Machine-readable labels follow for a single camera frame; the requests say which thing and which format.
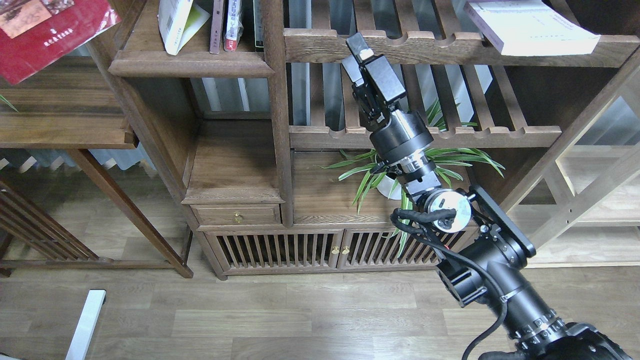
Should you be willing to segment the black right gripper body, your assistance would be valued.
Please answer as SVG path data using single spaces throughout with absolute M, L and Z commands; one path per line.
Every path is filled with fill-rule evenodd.
M 384 55 L 360 61 L 350 55 L 342 60 L 353 96 L 366 116 L 371 144 L 385 166 L 434 168 L 425 149 L 434 140 L 423 119 L 405 112 L 399 100 L 406 89 Z

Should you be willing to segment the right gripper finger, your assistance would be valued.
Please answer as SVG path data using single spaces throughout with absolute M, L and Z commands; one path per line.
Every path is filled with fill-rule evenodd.
M 372 60 L 375 59 L 375 53 L 366 43 L 361 32 L 346 38 L 346 46 L 351 52 L 355 60 Z

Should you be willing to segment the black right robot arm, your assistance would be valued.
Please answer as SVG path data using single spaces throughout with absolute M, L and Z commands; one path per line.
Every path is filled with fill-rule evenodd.
M 353 95 L 367 116 L 366 129 L 381 161 L 375 173 L 396 175 L 416 210 L 397 208 L 391 222 L 434 248 L 438 274 L 460 306 L 487 305 L 496 322 L 469 344 L 467 359 L 498 326 L 515 351 L 489 351 L 482 360 L 628 360 L 623 349 L 589 323 L 565 323 L 521 274 L 536 254 L 534 245 L 480 186 L 468 191 L 441 186 L 425 156 L 433 137 L 422 118 L 400 109 L 405 87 L 384 55 L 364 37 L 346 39 L 350 56 L 342 66 Z

